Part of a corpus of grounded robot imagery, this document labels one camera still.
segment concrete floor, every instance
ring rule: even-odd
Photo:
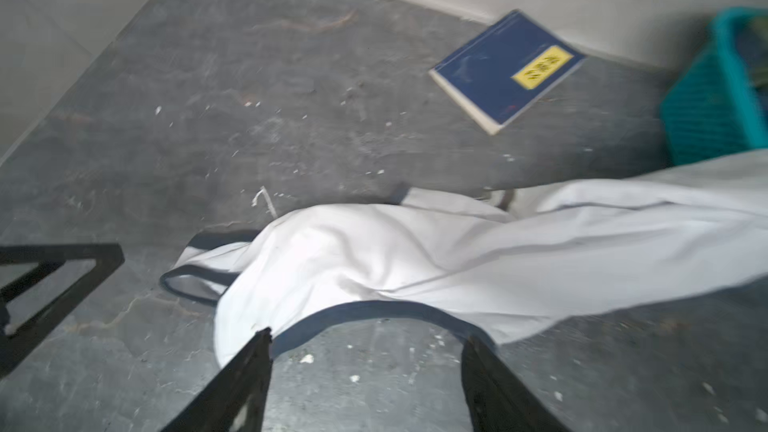
[[[0,163],[147,0],[0,0]]]
[[[204,227],[267,224],[262,186],[284,214],[400,182],[475,195],[666,166],[668,80],[597,59],[485,135],[426,74],[482,29],[397,0],[150,0],[0,167],[1,243],[114,241],[127,259],[0,382],[0,430],[175,416],[216,374],[212,311],[158,276]],[[575,318],[501,356],[573,430],[763,430],[766,296]],[[415,321],[332,328],[275,362],[264,430],[469,430],[459,351]]]

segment white garment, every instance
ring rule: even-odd
[[[515,341],[768,272],[768,151],[521,189],[509,213],[416,188],[400,206],[314,206],[206,254],[242,271],[216,310],[222,366],[265,327],[363,300],[421,302]]]

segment blue book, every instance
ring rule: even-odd
[[[514,10],[429,75],[494,135],[583,60],[583,54]]]

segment basket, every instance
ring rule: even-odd
[[[736,53],[736,32],[764,10],[731,8],[715,17],[712,38],[661,103],[676,166],[768,147],[768,120]]]

